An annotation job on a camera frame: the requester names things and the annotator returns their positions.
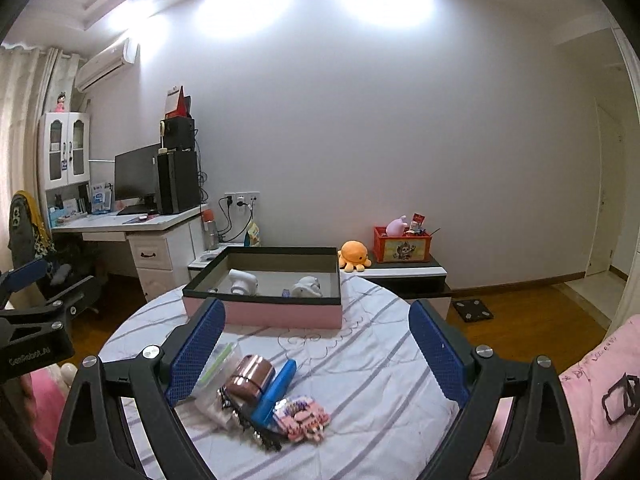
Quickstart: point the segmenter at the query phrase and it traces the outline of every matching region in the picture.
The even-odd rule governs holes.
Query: computer tower
[[[162,145],[168,150],[194,150],[196,123],[190,117],[172,117],[164,120]]]
[[[196,152],[159,153],[156,203],[161,215],[173,215],[200,204]]]

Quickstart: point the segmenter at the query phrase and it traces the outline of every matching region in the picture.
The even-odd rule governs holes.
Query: round table
[[[310,395],[332,416],[319,445],[266,452],[249,436],[214,427],[192,402],[177,406],[187,433],[220,480],[414,480],[455,417],[457,404],[440,391],[408,327],[408,303],[355,274],[341,273],[343,324],[336,330],[227,326],[221,342],[260,354],[279,369],[298,371],[287,395]],[[160,345],[187,321],[180,288],[147,303],[105,343],[115,361]],[[135,402],[122,399],[136,449],[149,478],[164,478]]]

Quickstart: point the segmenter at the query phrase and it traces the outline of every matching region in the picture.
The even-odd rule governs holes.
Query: brown cup
[[[238,399],[255,405],[271,383],[274,374],[275,369],[267,359],[259,355],[247,355],[226,380],[225,388]]]

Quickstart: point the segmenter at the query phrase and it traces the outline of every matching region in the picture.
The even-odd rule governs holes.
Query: computer monitor
[[[145,146],[132,152],[116,155],[114,198],[126,200],[128,198],[145,199],[146,209],[140,212],[148,212],[153,209],[154,197],[158,182],[158,167],[156,157],[160,144]],[[124,214],[135,214],[128,211]]]

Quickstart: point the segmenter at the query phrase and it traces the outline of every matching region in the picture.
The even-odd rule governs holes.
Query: yellow cloth
[[[22,195],[27,201],[27,204],[29,204],[29,211],[31,211],[31,225],[33,225],[38,230],[42,244],[47,249],[49,249],[49,247],[51,246],[51,240],[49,238],[47,230],[44,227],[44,222],[42,221],[42,217],[40,216],[40,208],[38,207],[38,204],[36,204],[36,199],[34,199],[34,197],[30,195],[30,193],[22,190],[17,191],[16,195]]]

